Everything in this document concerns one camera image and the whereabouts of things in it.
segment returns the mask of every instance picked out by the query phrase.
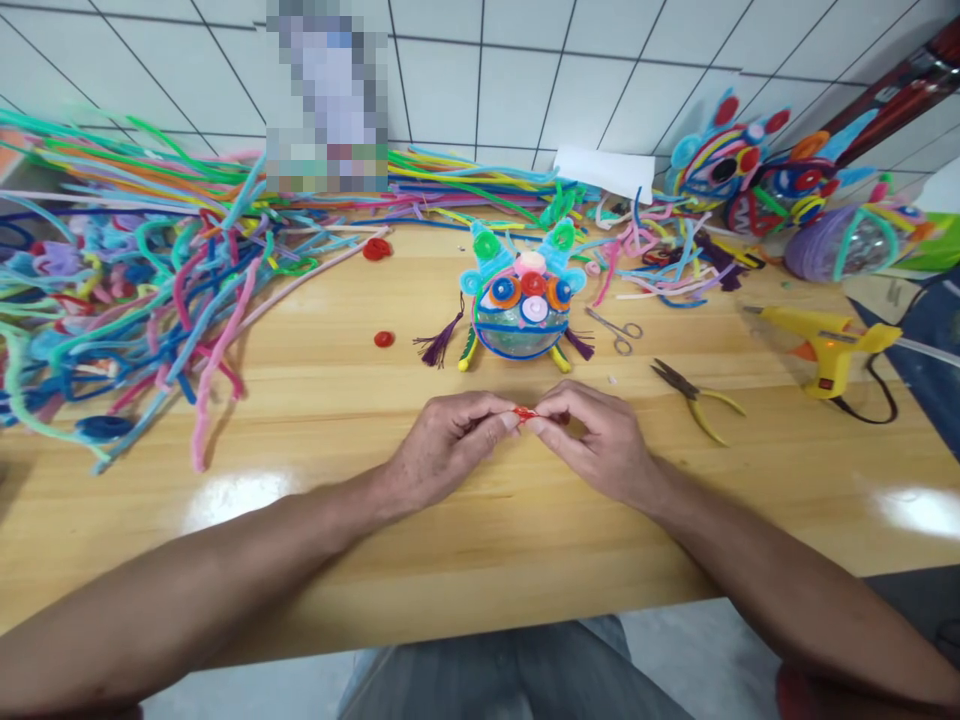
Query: pile of pipe cleaners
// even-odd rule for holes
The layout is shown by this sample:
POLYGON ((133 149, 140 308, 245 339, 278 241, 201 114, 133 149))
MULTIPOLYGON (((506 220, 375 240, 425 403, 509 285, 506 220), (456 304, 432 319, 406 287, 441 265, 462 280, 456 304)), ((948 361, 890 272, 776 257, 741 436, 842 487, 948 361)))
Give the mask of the pile of pipe cleaners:
POLYGON ((196 410, 192 463, 205 470, 214 377, 224 376, 235 401, 245 391, 226 360, 231 344, 327 269, 358 253, 389 255, 384 238, 394 225, 470 231, 480 223, 520 255, 572 224, 571 259, 604 276, 594 306, 618 275, 638 286, 618 298, 696 307, 715 285, 738 287, 744 269, 742 253, 711 240, 706 215, 685 214, 679 197, 655 195, 646 210, 636 198, 620 200, 606 210, 600 190, 557 170, 478 166, 415 146, 390 151, 389 192, 274 193, 262 155, 191 157, 149 124, 126 120, 169 150, 0 110, 0 127, 26 140, 7 148, 67 175, 62 193, 0 191, 23 207, 0 216, 0 423, 86 446, 95 473, 181 393, 196 410), (509 218, 478 220, 466 214, 474 207, 509 218), (585 218, 604 232, 623 229, 593 240, 585 218), (637 266, 619 269, 634 264, 624 258, 637 266), (261 297, 275 280, 283 287, 261 297), (71 431, 54 427, 65 403, 98 396, 112 401, 104 414, 71 431))

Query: yellow glue gun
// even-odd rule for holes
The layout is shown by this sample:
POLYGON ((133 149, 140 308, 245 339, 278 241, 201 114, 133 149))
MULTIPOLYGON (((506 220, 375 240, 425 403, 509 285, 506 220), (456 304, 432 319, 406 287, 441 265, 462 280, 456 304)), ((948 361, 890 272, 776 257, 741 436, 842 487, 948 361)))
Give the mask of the yellow glue gun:
POLYGON ((850 356, 853 353, 883 352, 903 335, 900 328, 883 323, 865 331, 858 330, 853 318, 833 313, 808 312, 776 305, 745 307, 744 311, 759 315, 806 340, 793 354, 817 363, 817 377, 804 385, 803 390, 818 400, 843 395, 847 389, 850 356))

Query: hand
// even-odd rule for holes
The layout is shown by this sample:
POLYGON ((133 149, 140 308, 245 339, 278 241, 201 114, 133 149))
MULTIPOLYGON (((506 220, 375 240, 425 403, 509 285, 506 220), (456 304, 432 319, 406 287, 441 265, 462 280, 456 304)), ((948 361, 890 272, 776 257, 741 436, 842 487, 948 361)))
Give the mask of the hand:
POLYGON ((391 497, 409 512, 440 502, 516 431, 516 403, 488 392, 427 402, 406 439, 384 466, 391 497))
POLYGON ((542 417, 525 424, 594 489, 638 510, 659 495, 663 473, 647 450, 633 408, 620 398, 564 380, 534 410, 542 417), (580 439, 557 423, 570 416, 587 428, 580 439))

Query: finger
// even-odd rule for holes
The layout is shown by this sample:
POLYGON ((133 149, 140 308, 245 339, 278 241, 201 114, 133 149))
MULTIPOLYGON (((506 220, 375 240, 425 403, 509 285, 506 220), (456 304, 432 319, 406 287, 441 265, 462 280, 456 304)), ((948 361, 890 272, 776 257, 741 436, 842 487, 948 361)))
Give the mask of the finger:
POLYGON ((497 443, 517 429, 520 418, 512 411, 491 415, 467 433, 454 448, 454 456, 467 471, 490 455, 497 443))
POLYGON ((567 431, 552 420, 542 417, 533 418, 527 422, 526 427, 536 433, 544 445, 575 471, 578 471, 578 468, 582 467, 585 461, 588 462, 593 455, 589 448, 567 435, 567 431))
POLYGON ((442 398, 458 424, 513 410, 517 404, 491 392, 466 392, 442 398))
POLYGON ((569 413, 582 422, 592 433, 599 433, 604 425, 604 417, 610 408, 592 396, 579 392, 574 388, 561 390, 541 400, 534 408, 538 415, 546 417, 561 417, 569 413))
POLYGON ((596 388, 592 388, 589 385, 584 385, 582 382, 577 382, 576 380, 563 380, 559 382, 557 385, 555 385, 553 388, 551 388, 542 398, 540 398, 540 401, 543 402, 548 397, 552 397, 553 395, 558 395, 559 393, 562 393, 564 390, 574 390, 577 392, 585 393, 590 397, 592 397, 594 400, 597 400, 598 402, 602 402, 607 405, 617 400, 616 396, 607 395, 606 393, 600 392, 596 388))

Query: blue mat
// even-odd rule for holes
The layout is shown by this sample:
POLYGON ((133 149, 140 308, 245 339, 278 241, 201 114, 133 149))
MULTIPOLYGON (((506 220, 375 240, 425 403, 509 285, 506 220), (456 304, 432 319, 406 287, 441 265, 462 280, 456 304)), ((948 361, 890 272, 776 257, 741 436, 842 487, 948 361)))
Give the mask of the blue mat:
MULTIPOLYGON (((923 283, 929 289, 904 319, 903 334, 924 345, 960 355, 960 294, 945 286, 944 279, 960 288, 960 267, 923 283)), ((853 305, 867 325, 882 322, 859 303, 853 305)), ((960 369, 897 346, 886 354, 960 461, 960 369)))

